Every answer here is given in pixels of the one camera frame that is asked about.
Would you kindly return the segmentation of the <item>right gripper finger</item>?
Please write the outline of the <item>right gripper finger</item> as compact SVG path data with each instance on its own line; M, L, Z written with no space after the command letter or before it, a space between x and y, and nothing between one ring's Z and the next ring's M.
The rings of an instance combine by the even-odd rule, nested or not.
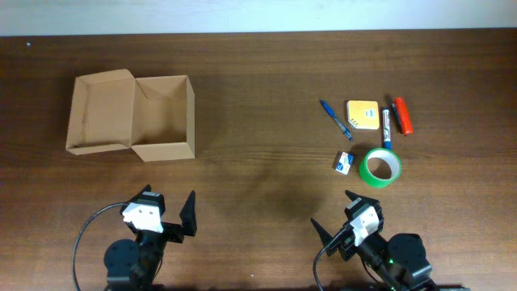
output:
M331 236L315 219L311 218L310 221L322 241L325 253L332 256L338 249L338 237Z
M347 206L348 209L353 208L359 202L364 202L364 203L366 203L368 205L371 205L371 206L375 206L375 205L378 205L380 203L376 199L373 199L373 198L367 197L367 196L361 196L361 195L358 195L358 194L356 194L356 193L354 193L352 191L349 191L349 190L346 190L345 194L351 200L351 203Z

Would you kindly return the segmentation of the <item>green tape roll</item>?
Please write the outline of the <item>green tape roll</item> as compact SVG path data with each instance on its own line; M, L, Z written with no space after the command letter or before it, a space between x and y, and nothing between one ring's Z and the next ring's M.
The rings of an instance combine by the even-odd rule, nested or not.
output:
M368 161L374 158L384 161L389 166L391 176L388 179L375 176L369 169ZM370 150L359 165L359 175L361 179L373 188L385 188L389 186L399 178L401 171L402 164L400 158L392 150L384 148Z

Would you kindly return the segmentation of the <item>brown cardboard box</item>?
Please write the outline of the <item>brown cardboard box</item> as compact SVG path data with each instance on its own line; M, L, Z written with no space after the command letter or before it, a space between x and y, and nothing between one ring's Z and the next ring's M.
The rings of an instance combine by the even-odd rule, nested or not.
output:
M195 93L187 75L136 78L112 70L75 78L65 148L133 150L142 161L195 157Z

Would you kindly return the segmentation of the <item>yellow sticky note pad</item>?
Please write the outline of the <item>yellow sticky note pad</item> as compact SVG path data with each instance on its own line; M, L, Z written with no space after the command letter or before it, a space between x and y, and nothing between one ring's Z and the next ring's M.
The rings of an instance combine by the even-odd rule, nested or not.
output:
M349 100L347 119L355 129L377 130L380 127L380 113L377 101Z

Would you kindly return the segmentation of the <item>red utility knife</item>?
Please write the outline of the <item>red utility knife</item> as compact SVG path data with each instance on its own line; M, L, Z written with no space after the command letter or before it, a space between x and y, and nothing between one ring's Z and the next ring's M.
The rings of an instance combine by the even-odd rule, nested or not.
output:
M401 133L405 136L413 134L414 127L405 100L402 97L397 97L392 106L400 125Z

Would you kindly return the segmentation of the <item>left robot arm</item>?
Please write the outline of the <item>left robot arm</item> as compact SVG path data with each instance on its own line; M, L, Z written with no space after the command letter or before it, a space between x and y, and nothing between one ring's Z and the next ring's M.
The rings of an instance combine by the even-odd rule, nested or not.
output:
M153 281L161 269L167 243L182 243L197 232L195 192L179 213L179 224L162 221L165 198L145 186L124 203L120 214L134 239L121 239L108 247L103 262L107 268L107 290L163 290Z

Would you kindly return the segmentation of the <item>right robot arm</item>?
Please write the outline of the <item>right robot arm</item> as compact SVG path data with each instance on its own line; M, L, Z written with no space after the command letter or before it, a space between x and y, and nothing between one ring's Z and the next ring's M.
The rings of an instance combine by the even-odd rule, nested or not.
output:
M322 241L322 249L313 261L317 287L323 289L317 274L318 260L322 255L338 252L345 261L358 255L364 268L373 270L389 290L437 290L421 237L401 233L384 239L380 235L384 227L380 202L348 190L345 194L351 200L344 209L347 221L335 235L329 234L316 220L310 220Z

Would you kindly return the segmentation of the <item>small blue white box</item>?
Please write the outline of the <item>small blue white box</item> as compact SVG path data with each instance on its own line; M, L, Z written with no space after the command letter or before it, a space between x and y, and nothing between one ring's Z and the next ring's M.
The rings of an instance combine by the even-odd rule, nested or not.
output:
M335 160L334 169L342 175L347 175L354 160L355 157L353 155L347 152L340 152Z

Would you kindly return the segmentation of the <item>blue white marker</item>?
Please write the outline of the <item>blue white marker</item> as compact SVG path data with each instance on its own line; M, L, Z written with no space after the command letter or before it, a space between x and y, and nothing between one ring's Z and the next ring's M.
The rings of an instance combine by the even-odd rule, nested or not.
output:
M390 128L390 112L388 108L382 109L383 120L383 147L387 150L392 149L391 128Z

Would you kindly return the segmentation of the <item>blue ballpoint pen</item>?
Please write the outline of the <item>blue ballpoint pen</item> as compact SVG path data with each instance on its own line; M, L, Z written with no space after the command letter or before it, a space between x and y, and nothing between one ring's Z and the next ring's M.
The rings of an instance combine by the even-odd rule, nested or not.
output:
M329 117L334 121L334 123L340 128L340 131L343 133L343 135L349 140L353 141L353 137L351 135L350 130L346 127L346 125L337 117L332 107L324 100L320 100L320 104L325 109L326 113L329 115Z

